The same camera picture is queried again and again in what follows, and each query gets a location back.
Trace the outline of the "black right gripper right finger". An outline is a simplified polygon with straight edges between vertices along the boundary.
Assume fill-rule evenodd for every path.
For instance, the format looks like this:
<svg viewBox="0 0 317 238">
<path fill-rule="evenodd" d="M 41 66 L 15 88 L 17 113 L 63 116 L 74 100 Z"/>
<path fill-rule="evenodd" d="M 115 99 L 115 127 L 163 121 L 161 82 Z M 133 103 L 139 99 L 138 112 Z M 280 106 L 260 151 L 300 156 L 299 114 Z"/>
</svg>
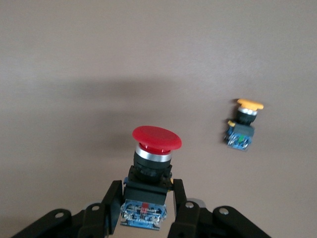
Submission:
<svg viewBox="0 0 317 238">
<path fill-rule="evenodd" d="M 268 238 L 269 235 L 231 206 L 212 212 L 186 197 L 183 181 L 173 180 L 175 221 L 169 238 Z"/>
</svg>

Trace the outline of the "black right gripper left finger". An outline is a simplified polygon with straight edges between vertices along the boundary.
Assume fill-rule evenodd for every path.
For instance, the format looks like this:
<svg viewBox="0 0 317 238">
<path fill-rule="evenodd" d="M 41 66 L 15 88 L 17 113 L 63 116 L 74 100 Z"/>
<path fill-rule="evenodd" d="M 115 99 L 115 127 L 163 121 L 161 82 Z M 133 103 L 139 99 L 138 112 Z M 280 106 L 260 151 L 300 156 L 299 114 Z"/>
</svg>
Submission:
<svg viewBox="0 0 317 238">
<path fill-rule="evenodd" d="M 122 181 L 114 180 L 103 200 L 72 215 L 55 209 L 34 221 L 14 238 L 105 238 L 115 231 L 122 205 Z"/>
</svg>

